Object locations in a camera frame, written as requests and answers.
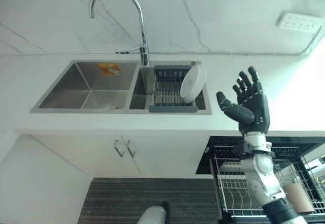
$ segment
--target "countertop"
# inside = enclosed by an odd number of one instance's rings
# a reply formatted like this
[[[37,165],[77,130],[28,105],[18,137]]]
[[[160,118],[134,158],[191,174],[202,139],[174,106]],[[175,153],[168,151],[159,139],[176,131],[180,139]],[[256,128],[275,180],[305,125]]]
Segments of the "countertop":
[[[239,136],[217,106],[216,92],[233,102],[238,72],[253,65],[270,105],[270,136],[325,136],[321,56],[151,55],[156,61],[201,61],[211,115],[41,114],[31,108],[72,60],[138,60],[138,54],[0,56],[0,161],[20,134],[204,134]]]

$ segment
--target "robotic hand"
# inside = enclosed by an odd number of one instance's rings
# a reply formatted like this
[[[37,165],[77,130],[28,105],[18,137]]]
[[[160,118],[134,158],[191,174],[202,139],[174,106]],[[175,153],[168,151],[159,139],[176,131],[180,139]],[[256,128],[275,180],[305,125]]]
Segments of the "robotic hand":
[[[238,122],[244,136],[235,151],[240,156],[249,190],[272,223],[306,223],[287,200],[273,172],[272,143],[266,141],[270,126],[268,101],[256,70],[249,67],[248,71],[253,83],[241,71],[239,87],[233,86],[238,104],[232,104],[222,92],[217,93],[217,100],[221,110]]]

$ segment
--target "floor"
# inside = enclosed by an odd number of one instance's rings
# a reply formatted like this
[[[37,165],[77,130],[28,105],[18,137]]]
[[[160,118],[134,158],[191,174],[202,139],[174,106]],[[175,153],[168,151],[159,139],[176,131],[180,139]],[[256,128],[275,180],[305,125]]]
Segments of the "floor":
[[[171,224],[217,223],[210,179],[95,178],[78,224],[136,224],[150,206],[170,203]]]

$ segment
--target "dishwasher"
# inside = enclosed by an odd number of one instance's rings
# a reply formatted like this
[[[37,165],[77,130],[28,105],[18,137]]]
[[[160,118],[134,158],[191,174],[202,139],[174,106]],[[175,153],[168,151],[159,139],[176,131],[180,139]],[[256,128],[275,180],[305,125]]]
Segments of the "dishwasher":
[[[210,137],[197,174],[212,174],[220,223],[269,223],[263,209],[251,197],[240,159],[234,147],[241,137]],[[324,137],[267,137],[273,144],[274,172],[282,187],[300,184],[313,212],[301,215],[308,223],[325,223],[325,186],[309,170],[306,153],[325,142]]]

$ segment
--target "orange sticker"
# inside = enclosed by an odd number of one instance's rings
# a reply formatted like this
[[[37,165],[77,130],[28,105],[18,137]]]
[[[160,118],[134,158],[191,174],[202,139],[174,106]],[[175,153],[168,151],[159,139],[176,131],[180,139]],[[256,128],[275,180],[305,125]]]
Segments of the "orange sticker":
[[[121,69],[117,63],[99,63],[98,66],[105,76],[121,76]]]

